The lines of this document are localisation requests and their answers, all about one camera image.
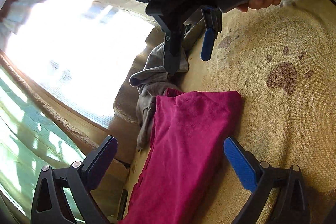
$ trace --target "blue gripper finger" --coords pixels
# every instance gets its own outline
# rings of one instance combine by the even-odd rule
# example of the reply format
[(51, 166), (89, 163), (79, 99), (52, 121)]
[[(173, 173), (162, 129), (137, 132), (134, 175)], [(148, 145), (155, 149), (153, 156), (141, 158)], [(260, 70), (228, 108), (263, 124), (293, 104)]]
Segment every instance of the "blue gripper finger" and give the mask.
[(204, 35), (201, 59), (203, 61), (209, 61), (211, 59), (213, 44), (215, 42), (215, 31), (209, 28)]
[(228, 137), (224, 141), (224, 154), (243, 187), (253, 193), (257, 189), (257, 174), (243, 154), (246, 151), (241, 151), (238, 145), (231, 137)]

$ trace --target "finger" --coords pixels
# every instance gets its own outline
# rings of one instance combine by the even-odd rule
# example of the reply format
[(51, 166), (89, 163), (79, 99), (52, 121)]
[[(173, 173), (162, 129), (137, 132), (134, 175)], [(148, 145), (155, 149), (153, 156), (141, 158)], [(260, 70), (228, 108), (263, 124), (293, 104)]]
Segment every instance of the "finger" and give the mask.
[(264, 0), (249, 0), (249, 7), (254, 10), (259, 10), (264, 3)]
[(249, 4), (248, 3), (241, 4), (237, 6), (237, 9), (245, 13), (249, 9)]
[(280, 2), (281, 2), (281, 0), (273, 0), (273, 5), (275, 5), (275, 6), (277, 6), (277, 5), (279, 5), (280, 4)]
[(263, 4), (262, 4), (261, 8), (267, 8), (267, 7), (271, 6), (272, 3), (273, 3), (273, 0), (263, 0)]

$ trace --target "pivot bolt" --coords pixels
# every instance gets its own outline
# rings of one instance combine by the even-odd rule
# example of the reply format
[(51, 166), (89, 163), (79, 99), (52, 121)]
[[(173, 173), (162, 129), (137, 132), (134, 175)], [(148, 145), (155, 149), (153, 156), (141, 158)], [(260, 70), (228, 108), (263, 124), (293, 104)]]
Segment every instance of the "pivot bolt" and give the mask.
[(292, 166), (292, 169), (296, 172), (299, 172), (300, 171), (300, 167), (298, 167), (297, 165), (293, 165)]
[(75, 161), (73, 164), (72, 164), (72, 167), (73, 168), (78, 168), (78, 167), (80, 167), (81, 166), (81, 162), (78, 160), (78, 161)]
[(268, 168), (268, 167), (269, 167), (269, 163), (266, 162), (266, 161), (262, 161), (262, 162), (260, 163), (260, 166), (261, 166), (262, 168)]
[(49, 165), (45, 165), (45, 166), (42, 167), (43, 172), (46, 172), (48, 170), (49, 170)]

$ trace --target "magenta cloth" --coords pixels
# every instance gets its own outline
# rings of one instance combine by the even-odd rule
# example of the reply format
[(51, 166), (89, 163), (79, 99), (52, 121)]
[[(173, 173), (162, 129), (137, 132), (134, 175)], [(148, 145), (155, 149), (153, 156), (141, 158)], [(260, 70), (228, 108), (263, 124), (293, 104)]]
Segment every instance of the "magenta cloth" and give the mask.
[(241, 115), (236, 91), (167, 89), (156, 98), (151, 150), (119, 224), (188, 224)]

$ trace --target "beige carpet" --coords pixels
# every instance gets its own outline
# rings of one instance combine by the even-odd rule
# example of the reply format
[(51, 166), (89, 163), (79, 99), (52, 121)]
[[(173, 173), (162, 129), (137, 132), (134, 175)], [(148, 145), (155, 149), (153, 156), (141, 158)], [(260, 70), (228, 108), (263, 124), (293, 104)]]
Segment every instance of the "beige carpet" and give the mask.
[[(320, 223), (336, 202), (336, 7), (327, 0), (283, 0), (247, 14), (233, 10), (223, 15), (209, 62), (200, 60), (201, 46), (202, 39), (189, 56), (182, 90), (240, 92), (238, 141), (274, 167), (299, 165), (312, 223)], [(128, 190), (147, 153), (136, 154)], [(249, 195), (223, 155), (193, 224), (230, 224)]]

